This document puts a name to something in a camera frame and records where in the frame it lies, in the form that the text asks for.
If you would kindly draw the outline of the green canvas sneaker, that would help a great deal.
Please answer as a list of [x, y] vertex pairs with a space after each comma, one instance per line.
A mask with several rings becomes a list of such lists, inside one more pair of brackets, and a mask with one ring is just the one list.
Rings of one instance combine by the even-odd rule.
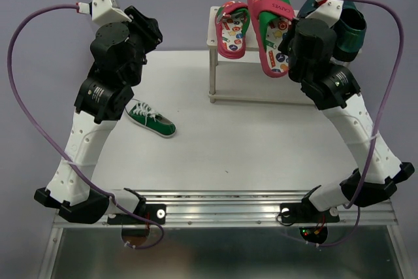
[[133, 99], [132, 106], [125, 107], [125, 113], [131, 122], [163, 138], [176, 134], [175, 124], [144, 101]]

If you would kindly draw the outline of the green loafer shoe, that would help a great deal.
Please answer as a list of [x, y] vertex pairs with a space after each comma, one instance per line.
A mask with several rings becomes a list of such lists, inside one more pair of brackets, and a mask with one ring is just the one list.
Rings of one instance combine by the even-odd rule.
[[344, 1], [340, 19], [333, 30], [337, 40], [333, 57], [341, 62], [352, 62], [364, 44], [367, 23], [353, 1]]
[[315, 11], [317, 7], [318, 2], [316, 0], [306, 0], [298, 12], [297, 18], [306, 18], [310, 13]]

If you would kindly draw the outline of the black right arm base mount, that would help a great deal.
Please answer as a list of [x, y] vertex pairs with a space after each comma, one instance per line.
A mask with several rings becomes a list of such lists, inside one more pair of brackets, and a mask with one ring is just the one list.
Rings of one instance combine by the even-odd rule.
[[309, 191], [298, 203], [282, 203], [276, 221], [284, 226], [292, 226], [295, 223], [338, 223], [338, 214], [333, 216], [330, 210], [318, 211], [310, 202], [309, 197], [319, 186]]

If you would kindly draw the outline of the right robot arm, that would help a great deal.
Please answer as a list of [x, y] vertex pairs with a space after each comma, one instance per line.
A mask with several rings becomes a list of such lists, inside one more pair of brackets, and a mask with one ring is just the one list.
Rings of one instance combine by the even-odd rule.
[[351, 71], [331, 62], [336, 33], [318, 19], [293, 20], [286, 41], [289, 78], [333, 124], [357, 164], [345, 180], [317, 186], [299, 203], [288, 205], [288, 216], [312, 222], [340, 205], [367, 207], [386, 201], [415, 169], [399, 160], [374, 131], [377, 122], [371, 119]]

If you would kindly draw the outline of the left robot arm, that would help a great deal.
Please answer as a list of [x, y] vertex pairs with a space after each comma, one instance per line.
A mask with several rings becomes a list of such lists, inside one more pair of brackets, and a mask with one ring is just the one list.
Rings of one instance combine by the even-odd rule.
[[74, 102], [65, 156], [52, 180], [34, 195], [71, 223], [93, 224], [105, 214], [119, 214], [115, 201], [121, 201], [130, 222], [145, 217], [145, 199], [138, 193], [128, 188], [98, 191], [91, 183], [103, 146], [133, 98], [132, 88], [141, 82], [147, 53], [163, 40], [156, 19], [134, 6], [124, 13], [126, 21], [105, 22], [90, 44], [94, 62]]

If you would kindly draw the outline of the pink flip-flop with letters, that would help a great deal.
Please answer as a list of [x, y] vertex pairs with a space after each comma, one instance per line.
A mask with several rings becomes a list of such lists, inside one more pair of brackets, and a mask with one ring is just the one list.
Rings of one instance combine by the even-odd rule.
[[263, 72], [271, 78], [285, 76], [289, 67], [280, 44], [295, 17], [290, 0], [247, 0], [247, 3]]

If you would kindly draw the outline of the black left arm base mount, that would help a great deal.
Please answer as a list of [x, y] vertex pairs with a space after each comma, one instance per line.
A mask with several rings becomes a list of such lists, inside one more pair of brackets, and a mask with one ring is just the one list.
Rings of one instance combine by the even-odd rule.
[[[166, 220], [167, 206], [163, 203], [149, 203], [145, 196], [140, 195], [138, 192], [129, 189], [114, 189], [111, 191], [116, 197], [116, 202], [124, 207], [129, 212], [164, 225]], [[144, 221], [137, 220], [132, 216], [126, 214], [115, 204], [110, 201], [109, 207], [105, 212], [107, 215], [107, 224], [109, 225], [144, 225]]]

